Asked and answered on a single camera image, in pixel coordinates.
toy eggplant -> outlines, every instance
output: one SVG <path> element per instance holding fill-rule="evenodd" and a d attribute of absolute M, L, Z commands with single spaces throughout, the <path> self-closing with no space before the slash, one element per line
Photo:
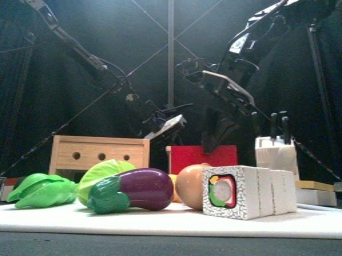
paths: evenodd
<path fill-rule="evenodd" d="M 174 184 L 166 172 L 139 168 L 100 180 L 91 188 L 87 207 L 96 214 L 123 212 L 128 207 L 164 209 L 174 198 Z"/>

green vegetable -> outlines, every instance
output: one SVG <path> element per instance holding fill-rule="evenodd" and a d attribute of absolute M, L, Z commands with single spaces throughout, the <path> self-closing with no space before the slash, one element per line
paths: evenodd
<path fill-rule="evenodd" d="M 131 163 L 113 159 L 93 165 L 79 182 L 77 199 L 81 204 L 87 206 L 91 188 L 101 179 L 134 169 L 135 166 Z"/>
<path fill-rule="evenodd" d="M 75 182 L 59 175 L 31 174 L 8 195 L 8 202 L 17 201 L 16 208 L 47 208 L 72 203 L 76 199 Z"/>
<path fill-rule="evenodd" d="M 89 191 L 87 207 L 96 214 L 123 212 L 130 207 L 130 198 L 125 193 L 119 192 L 120 177 L 111 176 L 97 182 Z"/>

wooden crate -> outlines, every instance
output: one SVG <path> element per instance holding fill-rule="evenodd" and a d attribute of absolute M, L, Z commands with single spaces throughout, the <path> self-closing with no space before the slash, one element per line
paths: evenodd
<path fill-rule="evenodd" d="M 53 137 L 49 174 L 73 180 L 75 173 L 85 173 L 99 162 L 115 159 L 136 168 L 148 167 L 150 140 L 61 136 Z"/>

black curtain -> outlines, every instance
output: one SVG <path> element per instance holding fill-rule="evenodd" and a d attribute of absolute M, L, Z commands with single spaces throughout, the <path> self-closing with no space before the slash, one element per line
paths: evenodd
<path fill-rule="evenodd" d="M 47 0 L 61 28 L 96 56 L 117 65 L 128 75 L 131 84 L 143 99 L 151 99 L 164 108 L 168 96 L 168 1 L 138 0 Z M 210 63 L 220 61 L 230 39 L 243 30 L 248 18 L 259 10 L 278 1 L 267 0 L 206 0 L 174 1 L 175 64 L 186 58 L 202 57 Z M 71 120 L 81 109 L 104 92 L 103 84 L 69 54 L 68 47 L 60 43 L 40 17 L 20 1 L 0 1 L 1 24 L 16 20 L 20 31 L 31 31 L 36 36 L 33 54 L 25 83 L 20 83 L 24 56 L 21 60 L 9 58 L 16 67 L 1 77 L 16 77 L 16 88 L 5 86 L 12 96 L 3 94 L 1 115 L 16 108 L 13 104 L 19 85 L 24 85 L 23 100 L 17 118 L 4 118 L 1 125 L 1 153 L 7 152 L 1 169 L 7 169 L 35 145 L 48 138 L 51 132 Z M 9 37 L 11 30 L 1 29 Z M 329 86 L 334 129 L 341 147 L 341 12 L 334 12 L 322 22 L 319 44 L 323 56 L 325 77 Z M 1 40 L 0 49 L 29 46 L 25 37 Z M 292 133 L 319 159 L 341 175 L 326 143 L 327 127 L 323 122 L 322 102 L 317 90 L 315 72 L 305 26 L 283 38 L 260 63 L 260 72 L 252 77 L 248 91 L 256 105 L 270 114 L 287 110 L 291 118 Z M 175 72 L 175 106 L 194 103 L 183 110 L 187 119 L 186 129 L 180 132 L 184 145 L 199 145 L 203 132 L 203 111 L 211 100 L 202 89 L 190 84 Z M 11 143 L 4 144 L 4 134 L 11 133 Z M 124 103 L 123 97 L 111 94 L 59 132 L 65 135 L 143 137 L 148 130 L 143 127 L 135 111 Z M 243 125 L 224 141 L 238 145 L 239 162 L 254 164 L 254 133 L 251 122 L 246 118 Z M 24 161 L 11 168 L 7 176 L 23 176 L 33 172 L 47 172 L 49 166 L 52 140 L 29 154 Z M 155 167 L 167 166 L 166 154 Z M 305 179 L 331 182 L 331 176 L 301 157 L 301 176 Z"/>
<path fill-rule="evenodd" d="M 174 1 L 175 64 L 194 55 L 218 61 L 227 41 L 244 28 L 248 17 L 270 2 L 274 1 Z M 168 1 L 47 0 L 45 3 L 60 27 L 83 47 L 125 72 L 140 98 L 151 99 L 164 108 L 168 103 Z M 49 138 L 51 132 L 71 120 L 104 89 L 31 8 L 20 1 L 1 0 L 0 4 L 1 13 L 11 19 L 17 10 L 35 17 L 36 46 L 7 166 L 32 149 L 33 153 L 7 171 L 7 176 L 13 177 L 48 171 L 52 140 L 44 141 L 44 138 Z M 21 17 L 19 26 L 27 23 L 27 18 Z M 183 112 L 187 119 L 180 133 L 184 144 L 200 144 L 206 98 L 210 98 L 206 92 L 175 73 L 175 106 L 194 103 Z M 103 98 L 59 132 L 128 138 L 143 137 L 147 133 L 135 111 L 117 94 Z M 155 167 L 167 166 L 163 154 L 152 163 Z"/>
<path fill-rule="evenodd" d="M 12 141 L 35 46 L 33 15 L 4 1 L 0 8 L 0 170 L 9 164 Z"/>
<path fill-rule="evenodd" d="M 342 13 L 334 11 L 317 26 L 318 52 L 310 47 L 309 24 L 298 25 L 282 38 L 270 54 L 262 60 L 260 71 L 254 75 L 247 90 L 255 97 L 258 107 L 270 116 L 286 110 L 290 116 L 291 133 L 298 142 L 311 151 L 322 164 L 299 148 L 298 164 L 303 180 L 333 183 L 337 180 L 330 171 L 342 175 L 341 140 L 341 36 Z M 327 102 L 322 102 L 315 72 L 315 54 L 321 55 L 322 75 Z M 331 120 L 326 121 L 323 105 L 329 105 Z M 263 126 L 270 132 L 268 123 Z M 330 138 L 337 151 L 333 150 Z"/>

black knife handle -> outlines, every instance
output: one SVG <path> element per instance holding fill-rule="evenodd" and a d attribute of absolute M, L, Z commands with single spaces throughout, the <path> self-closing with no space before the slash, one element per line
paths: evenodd
<path fill-rule="evenodd" d="M 278 133 L 278 114 L 272 113 L 271 114 L 271 132 L 270 132 L 270 137 L 271 140 L 276 140 L 276 133 Z"/>
<path fill-rule="evenodd" d="M 291 144 L 290 128 L 288 128 L 288 117 L 282 117 L 282 129 L 283 129 L 283 144 Z"/>

